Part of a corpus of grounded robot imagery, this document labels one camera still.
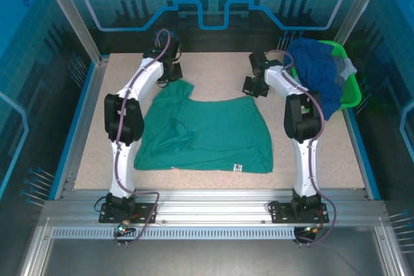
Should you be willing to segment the green t-shirt with print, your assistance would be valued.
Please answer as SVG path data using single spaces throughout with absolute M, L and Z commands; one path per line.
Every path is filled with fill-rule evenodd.
M 178 80 L 155 96 L 135 169 L 272 172 L 271 135 L 253 98 L 195 101 L 193 90 Z

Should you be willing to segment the blue t-shirt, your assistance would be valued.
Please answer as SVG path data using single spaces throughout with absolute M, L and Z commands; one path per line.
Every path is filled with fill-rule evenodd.
M 333 50 L 332 44 L 303 37 L 291 41 L 287 47 L 300 83 L 319 93 L 326 121 L 340 108 L 345 83 L 337 66 L 342 58 L 336 58 Z

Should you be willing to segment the light grey-blue t-shirt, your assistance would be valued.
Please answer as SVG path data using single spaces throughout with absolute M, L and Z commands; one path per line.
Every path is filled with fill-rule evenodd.
M 336 65 L 335 82 L 344 84 L 351 74 L 356 74 L 357 69 L 349 58 L 333 57 Z

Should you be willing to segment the green plastic laundry basket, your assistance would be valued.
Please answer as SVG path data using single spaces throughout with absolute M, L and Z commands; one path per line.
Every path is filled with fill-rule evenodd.
M 332 52 L 334 56 L 348 58 L 348 55 L 344 47 L 341 44 L 335 41 L 326 41 L 326 40 L 320 40 L 320 41 L 322 43 L 329 43 L 334 46 L 334 50 Z M 296 69 L 294 67 L 292 71 L 293 71 L 293 75 L 296 78 L 296 80 L 300 82 L 296 74 Z M 344 83 L 343 95 L 341 98 L 341 106 L 339 110 L 356 107 L 362 99 L 362 95 L 361 95 L 358 83 L 356 81 L 355 75 L 356 74 L 351 74 L 349 78 L 347 79 L 347 81 Z

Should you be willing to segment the small connector with LED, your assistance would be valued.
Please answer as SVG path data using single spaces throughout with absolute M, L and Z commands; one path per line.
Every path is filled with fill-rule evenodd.
M 317 223 L 317 224 L 313 224 L 311 226 L 307 226 L 304 228 L 299 228 L 299 234 L 303 235 L 303 234 L 316 234 L 321 228 L 323 227 L 323 224 L 321 223 Z
M 130 228 L 131 222 L 129 220 L 123 220 L 119 225 L 118 228 L 116 229 L 115 232 L 115 237 L 128 237 L 131 236 L 136 229 L 135 228 Z

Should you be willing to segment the steel base panel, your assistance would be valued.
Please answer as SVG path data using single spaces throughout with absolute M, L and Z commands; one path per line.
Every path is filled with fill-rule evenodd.
M 414 276 L 392 229 L 336 228 L 321 243 L 291 240 L 54 239 L 17 233 L 18 275 L 26 276 Z

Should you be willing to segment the aluminium frame post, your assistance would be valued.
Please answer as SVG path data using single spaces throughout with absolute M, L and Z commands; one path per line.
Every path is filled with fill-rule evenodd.
M 91 61 L 100 66 L 102 55 L 73 0 L 56 0 Z
M 335 42 L 341 45 L 346 43 L 369 2 L 370 0 L 354 0 L 334 38 Z

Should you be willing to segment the aluminium front frame rail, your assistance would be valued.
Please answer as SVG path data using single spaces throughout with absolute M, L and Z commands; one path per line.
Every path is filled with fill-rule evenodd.
M 59 200 L 45 202 L 40 226 L 98 226 L 94 203 L 105 190 L 67 190 Z M 238 190 L 161 190 L 156 224 L 158 226 L 270 226 L 267 205 L 289 202 L 289 189 Z M 363 189 L 325 189 L 334 202 L 330 219 L 342 226 L 379 226 L 387 222 L 381 200 L 369 200 Z

